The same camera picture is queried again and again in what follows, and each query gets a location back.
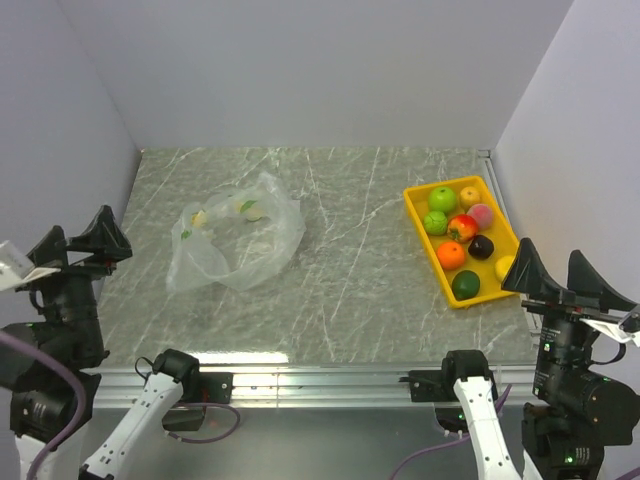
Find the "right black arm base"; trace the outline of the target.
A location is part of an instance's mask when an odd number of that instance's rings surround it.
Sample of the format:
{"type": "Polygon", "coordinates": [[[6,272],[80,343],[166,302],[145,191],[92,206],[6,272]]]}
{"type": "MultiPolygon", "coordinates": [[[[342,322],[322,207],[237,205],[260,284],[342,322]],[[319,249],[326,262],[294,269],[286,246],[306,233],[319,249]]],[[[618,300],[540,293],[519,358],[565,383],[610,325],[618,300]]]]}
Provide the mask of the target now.
{"type": "Polygon", "coordinates": [[[500,405],[494,376],[476,357],[445,358],[439,371],[411,370],[400,378],[413,403],[433,403],[436,422],[446,434],[475,434],[481,421],[495,422],[500,405]]]}

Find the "dark purple fruit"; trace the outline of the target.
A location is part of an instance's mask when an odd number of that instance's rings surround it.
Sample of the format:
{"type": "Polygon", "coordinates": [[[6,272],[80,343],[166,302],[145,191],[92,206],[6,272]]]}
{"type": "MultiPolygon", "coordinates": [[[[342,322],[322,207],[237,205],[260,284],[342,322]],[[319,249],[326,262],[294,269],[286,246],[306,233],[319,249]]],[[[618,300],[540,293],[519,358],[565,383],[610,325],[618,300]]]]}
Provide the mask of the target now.
{"type": "Polygon", "coordinates": [[[495,246],[490,238],[478,234],[469,243],[467,251],[476,260],[487,260],[493,255],[495,246]]]}

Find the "clear plastic bag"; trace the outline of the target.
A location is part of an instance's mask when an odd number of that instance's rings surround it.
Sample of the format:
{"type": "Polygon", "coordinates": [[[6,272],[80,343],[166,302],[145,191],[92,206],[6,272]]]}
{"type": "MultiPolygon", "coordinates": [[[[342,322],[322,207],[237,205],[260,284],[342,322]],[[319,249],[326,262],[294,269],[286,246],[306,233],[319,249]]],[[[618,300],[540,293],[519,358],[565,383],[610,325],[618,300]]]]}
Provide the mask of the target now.
{"type": "Polygon", "coordinates": [[[281,179],[262,172],[245,188],[185,206],[171,229],[169,293],[211,284],[246,291],[293,259],[306,225],[281,179]]]}

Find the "green fruit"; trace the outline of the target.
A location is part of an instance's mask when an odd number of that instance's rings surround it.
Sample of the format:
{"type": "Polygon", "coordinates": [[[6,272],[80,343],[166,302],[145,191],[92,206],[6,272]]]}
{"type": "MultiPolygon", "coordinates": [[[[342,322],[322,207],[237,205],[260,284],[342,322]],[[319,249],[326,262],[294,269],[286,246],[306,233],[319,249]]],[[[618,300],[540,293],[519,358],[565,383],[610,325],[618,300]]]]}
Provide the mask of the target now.
{"type": "Polygon", "coordinates": [[[447,215],[442,211],[430,211],[424,216],[423,227],[428,235],[445,235],[448,228],[447,215]]]}

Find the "dark green vegetable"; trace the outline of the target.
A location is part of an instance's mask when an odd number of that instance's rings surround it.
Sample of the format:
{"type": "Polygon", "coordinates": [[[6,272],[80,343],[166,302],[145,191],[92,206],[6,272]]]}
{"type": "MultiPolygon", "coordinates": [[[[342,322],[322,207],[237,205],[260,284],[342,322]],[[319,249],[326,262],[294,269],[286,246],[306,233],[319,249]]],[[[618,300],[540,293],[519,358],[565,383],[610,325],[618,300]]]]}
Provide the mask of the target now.
{"type": "Polygon", "coordinates": [[[451,283],[454,298],[458,301],[474,298],[479,293],[480,286],[479,276],[471,270],[460,271],[451,283]]]}

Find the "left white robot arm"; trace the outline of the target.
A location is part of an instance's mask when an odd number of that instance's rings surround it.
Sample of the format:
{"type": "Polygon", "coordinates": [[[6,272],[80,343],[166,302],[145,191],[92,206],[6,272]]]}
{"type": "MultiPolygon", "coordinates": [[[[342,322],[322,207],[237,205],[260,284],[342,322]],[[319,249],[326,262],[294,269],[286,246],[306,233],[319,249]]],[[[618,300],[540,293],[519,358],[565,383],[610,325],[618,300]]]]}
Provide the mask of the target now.
{"type": "Polygon", "coordinates": [[[197,358],[173,349],[151,363],[123,418],[105,428],[98,367],[108,357],[94,291],[132,255],[111,207],[67,236],[53,226],[24,254],[1,245],[1,288],[25,292],[40,320],[1,329],[1,387],[23,479],[123,479],[178,402],[201,390],[197,358]]]}

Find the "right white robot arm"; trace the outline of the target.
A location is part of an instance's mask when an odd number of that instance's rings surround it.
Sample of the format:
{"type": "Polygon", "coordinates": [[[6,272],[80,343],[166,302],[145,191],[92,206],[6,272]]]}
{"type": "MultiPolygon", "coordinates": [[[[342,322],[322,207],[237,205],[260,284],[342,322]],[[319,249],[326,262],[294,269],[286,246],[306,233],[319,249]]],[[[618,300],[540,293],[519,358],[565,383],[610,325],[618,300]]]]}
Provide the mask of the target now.
{"type": "Polygon", "coordinates": [[[442,361],[440,386],[457,399],[481,479],[595,479],[609,446],[633,441],[639,396],[629,386],[592,371],[600,335],[619,345],[639,342],[639,305],[613,289],[578,250],[571,252],[566,285],[547,272],[533,242],[521,240],[502,288],[525,295],[522,307],[541,317],[532,393],[523,407],[523,470],[513,464],[502,433],[488,362],[479,351],[458,350],[442,361]]]}

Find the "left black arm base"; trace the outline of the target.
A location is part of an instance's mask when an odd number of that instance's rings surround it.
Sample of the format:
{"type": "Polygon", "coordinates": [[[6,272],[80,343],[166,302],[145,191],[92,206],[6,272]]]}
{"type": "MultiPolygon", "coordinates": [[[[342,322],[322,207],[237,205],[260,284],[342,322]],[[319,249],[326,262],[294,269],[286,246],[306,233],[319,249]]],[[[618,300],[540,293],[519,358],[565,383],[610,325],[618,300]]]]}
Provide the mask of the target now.
{"type": "Polygon", "coordinates": [[[212,406],[194,407],[194,403],[229,405],[233,389],[233,374],[230,372],[199,373],[195,385],[190,386],[162,419],[162,426],[169,432],[196,432],[205,425],[209,414],[224,409],[212,406]]]}

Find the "red fruit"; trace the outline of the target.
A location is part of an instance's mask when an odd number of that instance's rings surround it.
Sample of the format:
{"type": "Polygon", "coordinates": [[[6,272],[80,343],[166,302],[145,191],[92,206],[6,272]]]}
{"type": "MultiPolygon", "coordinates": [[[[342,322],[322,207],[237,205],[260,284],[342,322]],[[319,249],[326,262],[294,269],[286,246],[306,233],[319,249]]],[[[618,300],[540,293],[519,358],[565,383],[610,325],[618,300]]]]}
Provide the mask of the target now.
{"type": "Polygon", "coordinates": [[[467,243],[479,232],[477,221],[467,214],[452,217],[447,225],[447,236],[458,243],[467,243]]]}

